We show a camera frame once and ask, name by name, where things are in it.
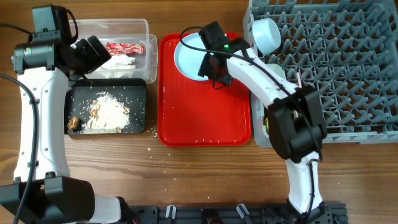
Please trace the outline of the light blue plate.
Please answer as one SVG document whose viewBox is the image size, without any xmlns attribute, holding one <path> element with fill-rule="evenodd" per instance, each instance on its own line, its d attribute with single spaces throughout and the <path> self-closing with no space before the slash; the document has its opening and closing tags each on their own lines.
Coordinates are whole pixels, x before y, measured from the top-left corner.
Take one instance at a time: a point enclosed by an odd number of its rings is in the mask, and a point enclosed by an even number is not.
<svg viewBox="0 0 398 224">
<path fill-rule="evenodd" d="M 184 37 L 183 42 L 192 47 L 205 48 L 197 32 Z M 207 77 L 198 75 L 204 56 L 205 52 L 190 49 L 179 42 L 175 48 L 174 61 L 178 71 L 185 77 L 195 81 L 207 81 Z"/>
</svg>

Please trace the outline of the red snack wrapper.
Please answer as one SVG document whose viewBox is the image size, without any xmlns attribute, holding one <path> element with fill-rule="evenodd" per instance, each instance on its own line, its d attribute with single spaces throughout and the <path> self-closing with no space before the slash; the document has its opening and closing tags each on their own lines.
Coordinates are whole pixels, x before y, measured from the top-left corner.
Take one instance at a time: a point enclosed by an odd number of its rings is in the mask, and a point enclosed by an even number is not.
<svg viewBox="0 0 398 224">
<path fill-rule="evenodd" d="M 108 42 L 105 48 L 110 55 L 143 54 L 145 51 L 145 47 L 141 44 L 121 44 Z"/>
</svg>

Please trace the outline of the light blue bowl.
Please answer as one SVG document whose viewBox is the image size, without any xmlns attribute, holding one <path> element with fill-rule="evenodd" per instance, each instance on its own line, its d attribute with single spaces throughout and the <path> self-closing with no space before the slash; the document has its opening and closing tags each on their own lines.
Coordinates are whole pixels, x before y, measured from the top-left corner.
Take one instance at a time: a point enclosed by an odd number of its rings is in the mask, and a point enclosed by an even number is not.
<svg viewBox="0 0 398 224">
<path fill-rule="evenodd" d="M 280 47 L 281 34 L 277 24 L 272 19 L 254 21 L 252 31 L 254 42 L 263 55 L 269 55 Z"/>
</svg>

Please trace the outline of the rice and food leftovers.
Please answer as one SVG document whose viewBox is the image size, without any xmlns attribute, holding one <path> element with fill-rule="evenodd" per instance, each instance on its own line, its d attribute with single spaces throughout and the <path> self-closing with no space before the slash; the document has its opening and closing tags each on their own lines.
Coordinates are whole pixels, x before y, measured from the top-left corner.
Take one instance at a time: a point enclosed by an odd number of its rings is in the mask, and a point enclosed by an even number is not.
<svg viewBox="0 0 398 224">
<path fill-rule="evenodd" d="M 75 100 L 67 121 L 67 131 L 79 134 L 121 134 L 130 125 L 130 109 L 107 91 L 93 99 Z"/>
</svg>

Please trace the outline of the mint green bowl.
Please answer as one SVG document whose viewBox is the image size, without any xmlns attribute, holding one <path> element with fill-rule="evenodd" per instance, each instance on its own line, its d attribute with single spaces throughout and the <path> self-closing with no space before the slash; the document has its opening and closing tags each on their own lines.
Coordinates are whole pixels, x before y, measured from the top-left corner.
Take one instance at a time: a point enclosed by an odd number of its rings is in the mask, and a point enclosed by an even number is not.
<svg viewBox="0 0 398 224">
<path fill-rule="evenodd" d="M 283 68 L 282 68 L 280 65 L 278 65 L 278 64 L 276 64 L 276 63 L 269 63 L 267 66 L 268 66 L 272 71 L 274 71 L 278 76 L 280 76 L 280 77 L 283 78 L 284 80 L 286 79 L 285 72 L 284 72 Z"/>
</svg>

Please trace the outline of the yellow plastic cup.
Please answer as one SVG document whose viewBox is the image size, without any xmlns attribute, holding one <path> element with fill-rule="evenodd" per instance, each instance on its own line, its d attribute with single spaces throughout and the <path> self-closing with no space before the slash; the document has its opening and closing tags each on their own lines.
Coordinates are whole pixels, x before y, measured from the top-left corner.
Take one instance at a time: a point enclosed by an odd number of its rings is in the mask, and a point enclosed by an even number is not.
<svg viewBox="0 0 398 224">
<path fill-rule="evenodd" d="M 269 133 L 269 119 L 268 117 L 264 120 L 264 126 L 266 127 L 266 132 Z"/>
</svg>

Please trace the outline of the white plastic fork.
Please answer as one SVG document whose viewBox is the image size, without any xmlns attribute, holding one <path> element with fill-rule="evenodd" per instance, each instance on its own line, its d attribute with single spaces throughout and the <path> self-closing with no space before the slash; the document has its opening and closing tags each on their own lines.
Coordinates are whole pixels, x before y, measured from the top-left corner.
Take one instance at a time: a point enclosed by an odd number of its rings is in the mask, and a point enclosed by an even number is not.
<svg viewBox="0 0 398 224">
<path fill-rule="evenodd" d="M 299 74 L 299 72 L 296 73 L 296 77 L 297 77 L 297 84 L 300 88 L 302 88 L 302 81 L 301 81 L 301 76 Z"/>
</svg>

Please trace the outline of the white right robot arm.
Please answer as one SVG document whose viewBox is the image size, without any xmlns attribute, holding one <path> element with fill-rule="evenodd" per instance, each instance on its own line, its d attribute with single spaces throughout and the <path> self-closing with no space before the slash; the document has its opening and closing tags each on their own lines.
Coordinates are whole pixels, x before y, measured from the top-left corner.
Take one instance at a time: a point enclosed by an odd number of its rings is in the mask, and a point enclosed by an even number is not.
<svg viewBox="0 0 398 224">
<path fill-rule="evenodd" d="M 318 92 L 276 74 L 247 41 L 230 39 L 218 22 L 197 26 L 196 30 L 202 47 L 189 45 L 185 31 L 179 41 L 188 49 L 204 53 L 198 76 L 222 87 L 237 80 L 260 99 L 267 108 L 271 146 L 287 166 L 290 211 L 298 222 L 316 220 L 324 209 L 318 165 L 323 160 L 322 141 L 327 135 Z"/>
</svg>

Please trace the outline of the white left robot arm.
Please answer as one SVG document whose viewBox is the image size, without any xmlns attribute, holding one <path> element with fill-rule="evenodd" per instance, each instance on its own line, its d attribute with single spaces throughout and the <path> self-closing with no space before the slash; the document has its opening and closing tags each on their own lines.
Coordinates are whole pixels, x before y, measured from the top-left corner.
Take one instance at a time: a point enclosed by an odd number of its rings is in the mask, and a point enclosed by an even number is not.
<svg viewBox="0 0 398 224">
<path fill-rule="evenodd" d="M 110 59 L 97 37 L 80 39 L 72 12 L 62 6 L 32 10 L 35 31 L 15 47 L 12 63 L 21 90 L 21 146 L 13 182 L 1 205 L 19 223 L 127 223 L 121 197 L 96 195 L 74 179 L 65 154 L 65 97 L 69 84 Z"/>
</svg>

